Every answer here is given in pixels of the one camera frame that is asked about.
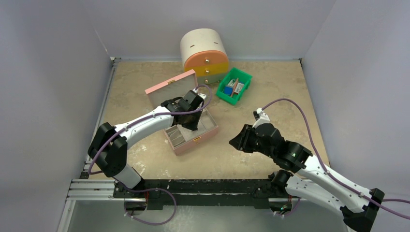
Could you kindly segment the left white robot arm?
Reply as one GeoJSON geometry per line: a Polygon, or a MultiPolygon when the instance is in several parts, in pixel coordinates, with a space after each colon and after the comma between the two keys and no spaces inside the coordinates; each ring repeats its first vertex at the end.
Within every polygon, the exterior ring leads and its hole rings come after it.
{"type": "Polygon", "coordinates": [[[140,197],[144,193],[143,178],[127,163],[128,149],[172,126],[197,130],[205,99],[205,94],[189,90],[185,96],[165,100],[150,113],[132,121],[116,126],[101,124],[88,148],[91,164],[96,164],[105,176],[121,182],[131,197],[140,197]]]}

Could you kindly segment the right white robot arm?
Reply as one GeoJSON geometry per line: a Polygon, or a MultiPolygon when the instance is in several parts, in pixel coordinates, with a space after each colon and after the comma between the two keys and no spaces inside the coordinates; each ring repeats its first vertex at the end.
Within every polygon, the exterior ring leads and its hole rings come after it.
{"type": "Polygon", "coordinates": [[[335,211],[353,231],[371,231],[384,198],[381,190],[361,187],[321,166],[316,155],[299,143],[285,140],[270,123],[256,128],[244,125],[229,145],[245,153],[259,152],[280,167],[271,184],[276,196],[287,193],[304,198],[335,211]]]}

